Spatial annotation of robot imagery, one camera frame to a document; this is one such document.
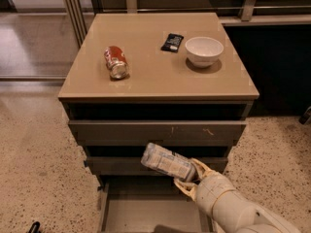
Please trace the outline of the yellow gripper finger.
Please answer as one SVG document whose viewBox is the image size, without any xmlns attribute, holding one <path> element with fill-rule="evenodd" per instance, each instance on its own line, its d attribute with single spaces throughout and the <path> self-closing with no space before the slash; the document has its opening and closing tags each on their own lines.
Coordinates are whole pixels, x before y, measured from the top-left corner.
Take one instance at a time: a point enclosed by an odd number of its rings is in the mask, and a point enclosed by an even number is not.
<svg viewBox="0 0 311 233">
<path fill-rule="evenodd" d="M 179 179 L 174 179 L 174 184 L 193 201 L 196 200 L 197 185 L 195 183 L 185 183 Z"/>
<path fill-rule="evenodd" d="M 190 161 L 195 167 L 197 178 L 200 181 L 214 173 L 214 170 L 209 168 L 205 163 L 199 161 L 198 159 L 192 158 Z"/>
</svg>

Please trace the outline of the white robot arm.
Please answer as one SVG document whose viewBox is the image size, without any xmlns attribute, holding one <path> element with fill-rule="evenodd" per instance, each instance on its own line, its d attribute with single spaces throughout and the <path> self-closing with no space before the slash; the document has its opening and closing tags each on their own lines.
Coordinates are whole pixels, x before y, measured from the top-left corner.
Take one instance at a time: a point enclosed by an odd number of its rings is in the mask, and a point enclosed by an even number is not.
<svg viewBox="0 0 311 233">
<path fill-rule="evenodd" d="M 191 162 L 199 184 L 178 179 L 174 184 L 225 233 L 301 233 L 283 217 L 245 198 L 226 176 L 197 159 Z"/>
</svg>

